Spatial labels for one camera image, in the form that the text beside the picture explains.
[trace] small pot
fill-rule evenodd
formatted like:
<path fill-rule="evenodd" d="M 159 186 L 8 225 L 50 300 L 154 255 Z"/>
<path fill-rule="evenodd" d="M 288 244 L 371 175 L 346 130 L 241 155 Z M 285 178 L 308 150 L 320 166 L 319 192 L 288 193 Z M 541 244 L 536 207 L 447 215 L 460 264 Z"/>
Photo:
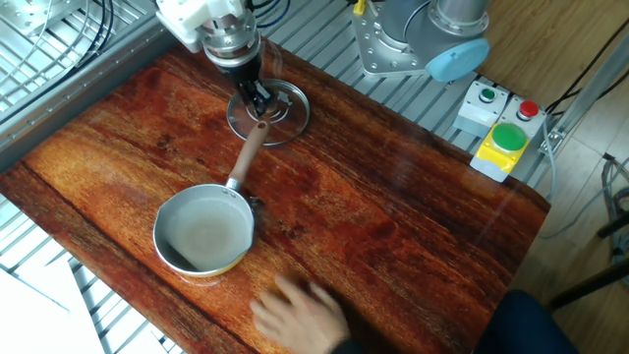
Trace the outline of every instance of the small pot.
<path fill-rule="evenodd" d="M 171 268 L 190 276 L 214 276 L 234 267 L 254 242 L 254 213 L 238 193 L 270 125 L 250 132 L 227 184 L 188 188 L 157 212 L 153 243 Z"/>

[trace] red button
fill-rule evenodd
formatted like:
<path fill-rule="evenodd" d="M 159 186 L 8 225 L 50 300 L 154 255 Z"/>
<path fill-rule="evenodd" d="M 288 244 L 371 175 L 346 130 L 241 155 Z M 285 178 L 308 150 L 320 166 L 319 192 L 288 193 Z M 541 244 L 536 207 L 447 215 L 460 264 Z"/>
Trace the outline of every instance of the red button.
<path fill-rule="evenodd" d="M 533 118 L 540 113 L 540 108 L 533 101 L 524 101 L 520 104 L 520 113 L 525 117 Z"/>

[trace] wooden handle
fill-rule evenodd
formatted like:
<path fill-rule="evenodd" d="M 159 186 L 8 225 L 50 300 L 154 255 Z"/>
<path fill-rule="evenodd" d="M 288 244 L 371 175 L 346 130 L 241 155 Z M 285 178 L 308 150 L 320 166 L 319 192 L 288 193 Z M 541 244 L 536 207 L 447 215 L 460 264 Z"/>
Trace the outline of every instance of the wooden handle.
<path fill-rule="evenodd" d="M 270 128 L 271 125 L 267 122 L 259 122 L 254 126 L 243 145 L 243 149 L 240 150 L 240 155 L 238 155 L 238 160 L 229 174 L 229 178 L 240 182 L 241 185 L 245 183 L 249 166 L 254 162 L 254 158 L 266 140 Z"/>

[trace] green button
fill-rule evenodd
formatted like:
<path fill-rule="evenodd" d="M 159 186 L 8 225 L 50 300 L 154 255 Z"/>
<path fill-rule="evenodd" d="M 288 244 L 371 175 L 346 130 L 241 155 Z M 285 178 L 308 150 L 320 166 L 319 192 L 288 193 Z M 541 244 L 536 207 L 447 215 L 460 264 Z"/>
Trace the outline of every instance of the green button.
<path fill-rule="evenodd" d="M 481 101 L 489 103 L 492 102 L 495 98 L 495 92 L 492 89 L 484 88 L 481 91 L 481 96 L 479 97 Z"/>
<path fill-rule="evenodd" d="M 495 143 L 509 151 L 517 151 L 527 143 L 527 135 L 515 124 L 498 124 L 492 134 Z"/>

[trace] dark clothing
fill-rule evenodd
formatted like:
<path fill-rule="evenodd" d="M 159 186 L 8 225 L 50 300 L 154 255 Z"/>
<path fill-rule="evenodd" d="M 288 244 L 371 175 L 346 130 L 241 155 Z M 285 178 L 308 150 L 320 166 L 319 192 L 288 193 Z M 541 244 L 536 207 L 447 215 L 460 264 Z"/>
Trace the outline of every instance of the dark clothing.
<path fill-rule="evenodd" d="M 331 354 L 366 354 L 352 340 Z M 474 354 L 579 354 L 545 309 L 523 291 L 507 293 Z"/>
<path fill-rule="evenodd" d="M 347 339 L 339 344 L 331 354 L 366 354 L 366 352 L 354 341 Z"/>

